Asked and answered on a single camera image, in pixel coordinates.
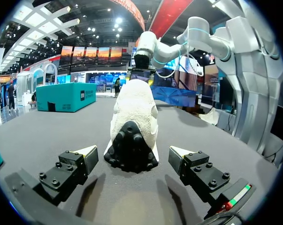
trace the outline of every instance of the exhibition hall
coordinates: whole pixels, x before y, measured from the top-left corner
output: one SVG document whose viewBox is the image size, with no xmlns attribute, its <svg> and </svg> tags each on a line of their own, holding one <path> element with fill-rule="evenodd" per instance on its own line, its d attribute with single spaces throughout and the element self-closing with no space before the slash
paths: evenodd
<svg viewBox="0 0 283 225">
<path fill-rule="evenodd" d="M 7 220 L 265 223 L 281 199 L 283 47 L 259 7 L 12 2 L 0 19 Z"/>
</svg>

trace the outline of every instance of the cable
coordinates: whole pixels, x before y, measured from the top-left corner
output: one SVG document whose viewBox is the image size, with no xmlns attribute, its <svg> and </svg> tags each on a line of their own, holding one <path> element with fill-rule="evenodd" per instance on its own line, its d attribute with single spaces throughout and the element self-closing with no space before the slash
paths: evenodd
<svg viewBox="0 0 283 225">
<path fill-rule="evenodd" d="M 178 61 L 178 64 L 177 64 L 176 68 L 174 69 L 174 71 L 173 71 L 170 75 L 161 76 L 161 75 L 157 72 L 157 70 L 156 70 L 156 74 L 158 75 L 158 77 L 161 77 L 161 78 L 169 78 L 169 77 L 171 77 L 171 76 L 175 73 L 175 71 L 178 69 L 178 67 L 179 67 L 179 65 L 180 65 L 180 59 L 181 59 L 181 51 L 179 50 L 179 61 Z"/>
<path fill-rule="evenodd" d="M 228 219 L 226 219 L 225 221 L 221 222 L 219 225 L 224 225 L 226 224 L 230 219 L 232 219 L 233 217 L 237 217 L 241 224 L 244 223 L 244 219 L 236 212 L 220 212 L 218 214 L 215 214 L 212 217 L 209 217 L 208 219 L 206 219 L 204 222 L 198 224 L 198 225 L 209 225 L 213 222 L 215 222 L 216 220 L 220 219 L 220 218 L 226 218 L 229 217 Z"/>
<path fill-rule="evenodd" d="M 189 62 L 190 67 L 192 68 L 192 70 L 193 70 L 198 76 L 204 76 L 203 73 L 200 74 L 200 73 L 198 73 L 198 72 L 194 69 L 194 67 L 193 67 L 192 64 L 190 63 L 190 58 L 189 58 L 190 56 L 196 61 L 197 66 L 200 67 L 199 62 L 193 57 L 193 55 L 189 54 L 189 46 L 188 46 L 188 48 L 187 48 L 187 58 L 188 58 L 188 62 Z"/>
<path fill-rule="evenodd" d="M 269 157 L 271 157 L 271 156 L 277 154 L 282 148 L 283 148 L 283 145 L 282 145 L 282 146 L 279 148 L 279 150 L 276 151 L 275 153 L 273 153 L 273 154 L 271 154 L 271 155 L 269 155 L 269 156 L 263 156 L 263 157 L 264 157 L 264 158 L 269 158 Z"/>
</svg>

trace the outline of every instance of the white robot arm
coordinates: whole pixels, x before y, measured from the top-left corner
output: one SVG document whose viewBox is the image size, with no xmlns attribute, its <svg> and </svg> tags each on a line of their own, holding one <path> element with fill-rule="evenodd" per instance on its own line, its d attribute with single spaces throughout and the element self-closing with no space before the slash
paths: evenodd
<svg viewBox="0 0 283 225">
<path fill-rule="evenodd" d="M 155 68 L 188 51 L 200 49 L 216 57 L 216 65 L 235 91 L 237 114 L 232 135 L 263 154 L 275 118 L 283 60 L 275 45 L 275 36 L 263 18 L 248 4 L 241 4 L 246 18 L 238 16 L 209 34 L 209 23 L 190 17 L 179 45 L 169 47 L 152 32 L 144 32 L 135 54 L 136 67 Z"/>
<path fill-rule="evenodd" d="M 137 68 L 147 68 L 149 62 L 157 68 L 163 68 L 169 61 L 180 57 L 195 48 L 212 53 L 222 61 L 228 61 L 231 57 L 229 44 L 209 35 L 209 23 L 200 17 L 191 17 L 188 27 L 183 34 L 177 37 L 179 44 L 168 46 L 157 40 L 154 33 L 143 32 L 136 54 L 134 56 Z"/>
</svg>

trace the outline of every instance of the poster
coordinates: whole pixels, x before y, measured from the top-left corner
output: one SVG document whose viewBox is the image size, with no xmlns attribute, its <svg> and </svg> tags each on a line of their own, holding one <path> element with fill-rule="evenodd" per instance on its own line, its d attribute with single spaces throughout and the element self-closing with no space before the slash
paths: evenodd
<svg viewBox="0 0 283 225">
<path fill-rule="evenodd" d="M 121 47 L 112 47 L 111 48 L 111 56 L 110 62 L 116 63 L 122 61 L 122 48 Z"/>
<path fill-rule="evenodd" d="M 99 48 L 98 64 L 108 64 L 109 47 Z"/>
<path fill-rule="evenodd" d="M 87 47 L 85 55 L 85 64 L 95 64 L 97 47 Z"/>
<path fill-rule="evenodd" d="M 73 64 L 83 63 L 84 51 L 85 51 L 85 47 L 75 47 L 74 48 L 74 54 L 72 56 Z"/>
<path fill-rule="evenodd" d="M 63 46 L 61 51 L 60 66 L 70 65 L 72 46 Z"/>
</svg>

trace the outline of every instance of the ceiling light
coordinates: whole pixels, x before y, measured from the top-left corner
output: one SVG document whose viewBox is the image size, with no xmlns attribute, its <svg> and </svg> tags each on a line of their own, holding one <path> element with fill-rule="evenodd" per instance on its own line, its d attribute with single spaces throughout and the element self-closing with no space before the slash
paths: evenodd
<svg viewBox="0 0 283 225">
<path fill-rule="evenodd" d="M 14 59 L 14 56 L 7 56 L 6 57 L 6 60 L 12 60 L 12 59 Z"/>
<path fill-rule="evenodd" d="M 115 22 L 116 22 L 116 23 L 122 23 L 122 18 L 117 18 L 117 19 L 115 20 Z"/>
<path fill-rule="evenodd" d="M 18 45 L 18 46 L 16 46 L 14 48 L 15 51 L 19 51 L 19 52 L 21 52 L 23 49 L 25 49 L 25 47 L 24 46 L 20 46 L 20 45 Z"/>
<path fill-rule="evenodd" d="M 42 33 L 38 32 L 38 31 L 33 31 L 31 34 L 28 35 L 28 38 L 31 38 L 31 39 L 34 39 L 34 40 L 37 40 L 39 38 L 41 38 L 43 36 Z"/>
<path fill-rule="evenodd" d="M 24 39 L 24 40 L 22 40 L 19 44 L 20 45 L 24 45 L 24 46 L 29 46 L 29 45 L 31 45 L 33 43 L 33 41 L 31 41 L 31 40 L 29 40 L 29 39 Z"/>
<path fill-rule="evenodd" d="M 38 13 L 34 13 L 27 19 L 26 23 L 33 27 L 36 27 L 45 20 L 46 19 L 43 16 L 39 15 Z"/>
<path fill-rule="evenodd" d="M 56 27 L 55 25 L 53 25 L 51 22 L 47 22 L 46 24 L 42 25 L 41 27 L 39 27 L 39 30 L 42 30 L 45 33 L 50 33 L 54 30 L 58 29 L 58 27 Z"/>
<path fill-rule="evenodd" d="M 24 5 L 20 6 L 19 9 L 14 14 L 14 18 L 22 21 L 32 10 Z"/>
</svg>

